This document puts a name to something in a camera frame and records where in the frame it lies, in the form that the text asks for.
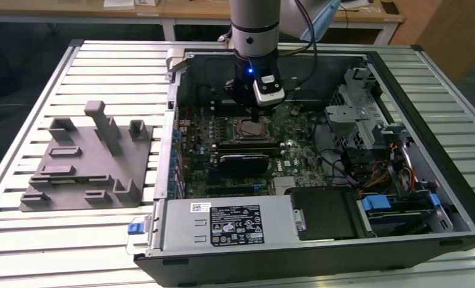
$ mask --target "aluminum extrusion table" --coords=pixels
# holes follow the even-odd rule
[[[166,50],[172,47],[223,49],[224,46],[208,42],[77,43],[66,49],[0,165],[0,287],[158,287],[133,264],[125,245],[126,224],[152,211],[168,94],[164,78]],[[283,49],[299,47],[280,46]],[[321,51],[364,48],[380,54],[475,190],[475,109],[424,52],[395,46],[319,45]],[[44,128],[54,116],[70,116],[76,125],[90,125],[82,112],[86,100],[106,103],[105,112],[114,116],[117,124],[142,119],[154,126],[142,206],[22,213],[18,211],[20,197],[50,140]],[[393,107],[388,103],[385,106],[396,119]],[[475,249],[446,254],[397,271],[255,281],[217,287],[323,285],[475,287]]]

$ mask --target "power supply label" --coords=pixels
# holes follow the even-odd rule
[[[211,244],[215,247],[263,244],[259,205],[211,207]]]

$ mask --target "small white box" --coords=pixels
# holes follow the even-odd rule
[[[133,0],[104,0],[104,10],[132,10],[134,9]]]
[[[156,6],[160,0],[136,0],[136,5]]]

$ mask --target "green circuit board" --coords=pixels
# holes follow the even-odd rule
[[[189,123],[180,129],[182,132],[182,162],[186,166],[184,171],[185,198],[209,197],[207,191],[216,187],[253,187],[253,195],[275,195],[273,179],[285,176],[292,177],[297,187],[325,185],[317,152],[309,139],[311,127],[313,127],[309,119],[311,114],[304,112],[300,106],[292,103],[280,104],[276,106],[272,116],[261,119],[268,127],[268,139],[281,142],[284,149],[279,157],[269,158],[267,171],[247,178],[223,176],[213,165],[220,155],[211,153],[213,143],[235,140],[235,125],[243,120],[243,117],[216,117],[211,114],[209,109],[189,110],[188,112],[186,114],[192,115]]]

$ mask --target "desk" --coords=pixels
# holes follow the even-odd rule
[[[104,0],[0,0],[0,22],[160,24],[164,39],[174,41],[174,25],[229,25],[225,0],[161,0],[156,7],[104,11]],[[388,44],[403,16],[339,11],[331,28],[380,30],[375,44]]]

